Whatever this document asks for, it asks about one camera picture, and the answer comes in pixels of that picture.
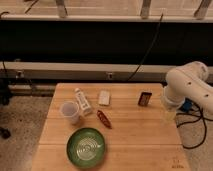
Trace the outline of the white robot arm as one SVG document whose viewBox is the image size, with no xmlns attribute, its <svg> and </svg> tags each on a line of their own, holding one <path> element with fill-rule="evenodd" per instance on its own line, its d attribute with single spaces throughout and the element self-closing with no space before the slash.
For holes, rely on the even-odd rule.
<svg viewBox="0 0 213 171">
<path fill-rule="evenodd" d="M 208 67 L 199 61 L 169 70 L 166 74 L 167 85 L 161 96 L 166 110 L 177 110 L 188 98 L 213 114 L 213 87 L 206 83 L 208 76 Z"/>
</svg>

